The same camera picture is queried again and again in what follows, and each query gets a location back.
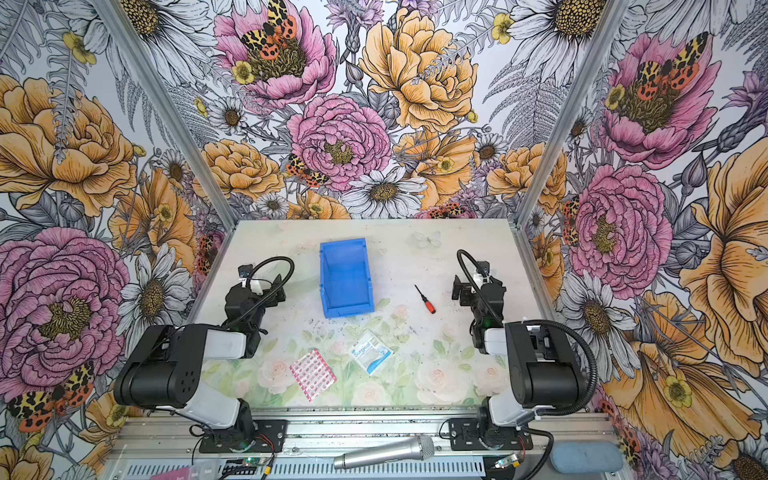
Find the red handled screwdriver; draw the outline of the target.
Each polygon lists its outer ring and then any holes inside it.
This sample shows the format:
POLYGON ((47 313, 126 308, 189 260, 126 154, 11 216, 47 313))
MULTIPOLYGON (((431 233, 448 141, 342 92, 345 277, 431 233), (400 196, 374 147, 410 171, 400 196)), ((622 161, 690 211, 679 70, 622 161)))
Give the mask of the red handled screwdriver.
POLYGON ((419 289, 419 287, 417 285, 415 285, 415 288, 416 288, 417 292, 419 293, 419 296, 420 296, 420 298, 421 298, 425 308, 427 309, 427 311, 430 314, 435 314, 436 313, 436 308, 432 304, 432 302, 421 292, 421 290, 419 289))

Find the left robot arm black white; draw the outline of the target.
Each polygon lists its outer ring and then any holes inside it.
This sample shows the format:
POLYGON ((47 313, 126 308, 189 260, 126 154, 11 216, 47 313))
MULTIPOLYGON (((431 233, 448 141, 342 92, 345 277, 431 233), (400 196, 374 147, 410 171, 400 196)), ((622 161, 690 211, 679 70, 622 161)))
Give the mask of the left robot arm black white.
POLYGON ((266 310, 286 300, 284 287, 294 270, 294 261, 286 256, 253 266, 226 294, 226 319, 220 325, 147 328, 115 381, 116 402, 189 420, 201 444, 214 449, 278 452, 278 439, 253 419, 248 402, 222 394, 201 375, 210 360, 256 354, 267 335, 262 327, 266 310))

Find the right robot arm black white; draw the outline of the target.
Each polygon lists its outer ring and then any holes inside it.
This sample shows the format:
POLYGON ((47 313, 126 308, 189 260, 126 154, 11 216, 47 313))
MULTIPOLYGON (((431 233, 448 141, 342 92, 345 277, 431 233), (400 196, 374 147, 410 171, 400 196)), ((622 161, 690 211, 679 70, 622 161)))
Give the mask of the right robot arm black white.
POLYGON ((593 396, 597 377, 589 345, 574 330, 548 320, 503 321, 503 283, 478 269, 470 281, 455 277, 451 297, 471 309, 469 334, 484 355, 507 365, 509 385, 487 394, 475 424, 449 421, 454 450, 530 448, 525 429, 545 416, 566 416, 593 396))

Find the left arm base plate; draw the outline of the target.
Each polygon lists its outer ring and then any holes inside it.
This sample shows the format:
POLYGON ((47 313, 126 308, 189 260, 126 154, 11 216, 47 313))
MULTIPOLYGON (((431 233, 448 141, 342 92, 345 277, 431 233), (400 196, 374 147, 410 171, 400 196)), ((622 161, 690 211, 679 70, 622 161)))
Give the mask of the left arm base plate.
POLYGON ((256 419, 243 431, 235 427, 205 434, 199 446, 204 454, 280 453, 287 437, 286 420, 256 419))

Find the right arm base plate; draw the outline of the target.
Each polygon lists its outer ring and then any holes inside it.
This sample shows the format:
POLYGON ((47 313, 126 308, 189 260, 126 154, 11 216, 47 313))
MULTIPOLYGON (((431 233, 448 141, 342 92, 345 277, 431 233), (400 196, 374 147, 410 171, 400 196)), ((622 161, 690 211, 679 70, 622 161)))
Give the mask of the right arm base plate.
POLYGON ((475 417, 451 418, 440 428, 453 451, 529 450, 531 436, 513 427, 499 427, 475 417))

